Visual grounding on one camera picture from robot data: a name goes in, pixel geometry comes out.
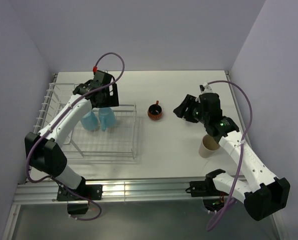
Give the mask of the light blue cream-lined mug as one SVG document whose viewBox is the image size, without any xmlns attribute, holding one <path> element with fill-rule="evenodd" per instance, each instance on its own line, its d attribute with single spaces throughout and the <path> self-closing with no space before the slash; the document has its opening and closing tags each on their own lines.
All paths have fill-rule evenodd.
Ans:
<svg viewBox="0 0 298 240">
<path fill-rule="evenodd" d="M 109 107 L 100 108 L 98 110 L 98 117 L 100 121 L 100 127 L 103 132 L 107 128 L 111 128 L 116 125 L 116 118 L 115 118 L 114 112 Z"/>
</svg>

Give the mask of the tall light blue mug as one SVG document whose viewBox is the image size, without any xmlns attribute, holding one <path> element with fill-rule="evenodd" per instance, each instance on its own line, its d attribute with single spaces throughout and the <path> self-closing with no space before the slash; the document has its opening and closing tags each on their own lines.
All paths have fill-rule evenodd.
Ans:
<svg viewBox="0 0 298 240">
<path fill-rule="evenodd" d="M 82 127 L 87 131 L 94 131 L 99 126 L 98 118 L 92 110 L 85 114 L 81 118 L 80 122 Z"/>
</svg>

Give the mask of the beige cup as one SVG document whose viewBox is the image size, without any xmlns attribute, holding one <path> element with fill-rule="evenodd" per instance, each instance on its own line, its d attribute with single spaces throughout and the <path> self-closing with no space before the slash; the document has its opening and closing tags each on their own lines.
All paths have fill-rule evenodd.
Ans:
<svg viewBox="0 0 298 240">
<path fill-rule="evenodd" d="M 203 158 L 210 157 L 213 153 L 215 153 L 220 148 L 220 145 L 214 140 L 210 135 L 205 135 L 202 138 L 200 147 L 199 147 L 199 155 Z"/>
</svg>

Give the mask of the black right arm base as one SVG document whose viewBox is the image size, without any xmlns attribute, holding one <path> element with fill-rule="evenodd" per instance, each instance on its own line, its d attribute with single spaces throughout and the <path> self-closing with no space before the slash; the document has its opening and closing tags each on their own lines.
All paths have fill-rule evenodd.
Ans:
<svg viewBox="0 0 298 240">
<path fill-rule="evenodd" d="M 207 213 L 215 214 L 217 211 L 221 210 L 225 205 L 225 196 L 228 196 L 228 192 L 219 191 L 216 189 L 213 180 L 220 174 L 227 173 L 222 169 L 214 170 L 206 175 L 204 180 L 191 181 L 189 182 L 189 187 L 185 189 L 185 192 L 190 194 L 191 197 L 219 197 L 218 200 L 211 201 L 210 199 L 203 200 L 204 208 Z"/>
</svg>

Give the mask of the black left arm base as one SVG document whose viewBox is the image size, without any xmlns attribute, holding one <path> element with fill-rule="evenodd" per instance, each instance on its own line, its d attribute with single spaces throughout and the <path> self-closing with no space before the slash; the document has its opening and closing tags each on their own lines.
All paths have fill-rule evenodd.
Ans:
<svg viewBox="0 0 298 240">
<path fill-rule="evenodd" d="M 56 200 L 58 202 L 72 202 L 72 201 L 98 201 L 102 198 L 101 184 L 86 184 L 86 180 L 82 177 L 82 180 L 76 189 L 71 189 L 62 184 L 58 184 L 58 192 Z M 67 203 L 67 212 L 69 215 L 79 217 L 87 213 L 91 202 L 87 203 Z"/>
</svg>

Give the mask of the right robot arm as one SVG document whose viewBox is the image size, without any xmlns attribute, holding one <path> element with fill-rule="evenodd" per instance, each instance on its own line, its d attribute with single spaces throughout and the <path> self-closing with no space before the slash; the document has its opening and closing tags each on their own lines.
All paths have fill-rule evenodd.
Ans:
<svg viewBox="0 0 298 240">
<path fill-rule="evenodd" d="M 260 221 L 286 207 L 290 183 L 270 171 L 242 140 L 239 127 L 223 115 L 218 94 L 203 93 L 198 97 L 188 94 L 173 112 L 188 122 L 203 123 L 207 134 L 241 165 L 247 182 L 237 181 L 232 196 L 244 204 L 254 220 Z"/>
</svg>

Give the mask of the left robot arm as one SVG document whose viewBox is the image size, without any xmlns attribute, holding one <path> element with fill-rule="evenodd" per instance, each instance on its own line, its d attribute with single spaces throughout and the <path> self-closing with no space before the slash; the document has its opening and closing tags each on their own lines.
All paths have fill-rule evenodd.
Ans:
<svg viewBox="0 0 298 240">
<path fill-rule="evenodd" d="M 24 139 L 25 169 L 33 167 L 47 174 L 48 178 L 68 187 L 68 194 L 75 200 L 86 195 L 85 179 L 72 170 L 62 146 L 77 123 L 94 108 L 119 105 L 116 79 L 113 75 L 95 70 L 93 79 L 79 84 L 67 104 L 38 133 L 28 133 Z"/>
</svg>

